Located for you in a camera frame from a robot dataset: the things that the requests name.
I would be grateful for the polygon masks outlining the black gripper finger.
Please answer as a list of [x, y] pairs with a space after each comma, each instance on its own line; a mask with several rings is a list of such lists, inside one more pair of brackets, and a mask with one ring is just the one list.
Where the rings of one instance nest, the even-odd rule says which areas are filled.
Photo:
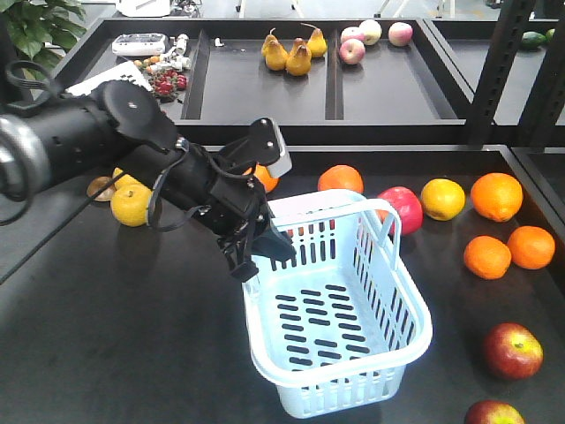
[[269, 225], [254, 239], [253, 254], [274, 261], [287, 261], [296, 255], [296, 250], [286, 232]]
[[230, 275], [238, 281], [248, 281], [259, 272], [245, 241], [229, 243], [222, 250]]

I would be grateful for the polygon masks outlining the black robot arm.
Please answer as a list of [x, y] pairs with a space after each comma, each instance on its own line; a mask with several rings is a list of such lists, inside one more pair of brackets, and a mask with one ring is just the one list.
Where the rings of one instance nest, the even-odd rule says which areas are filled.
[[35, 194], [106, 162], [181, 210], [167, 224], [150, 211], [148, 223], [158, 231], [196, 219], [238, 264], [252, 255], [285, 261], [295, 253], [254, 175], [258, 165], [273, 176], [290, 170], [277, 123], [259, 118], [245, 137], [212, 153], [182, 136], [146, 89], [122, 80], [89, 95], [50, 91], [35, 103], [9, 106], [1, 118], [1, 193], [13, 206], [2, 224], [21, 218]]

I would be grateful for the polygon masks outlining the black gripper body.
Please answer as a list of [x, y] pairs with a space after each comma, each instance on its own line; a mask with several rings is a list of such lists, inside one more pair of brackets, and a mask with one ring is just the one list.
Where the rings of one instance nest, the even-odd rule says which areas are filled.
[[193, 146], [194, 216], [214, 233], [221, 251], [242, 240], [253, 257], [254, 239], [267, 226], [275, 227], [264, 185], [253, 175], [257, 165], [268, 166], [278, 156], [273, 122], [255, 120], [246, 137], [215, 153]]

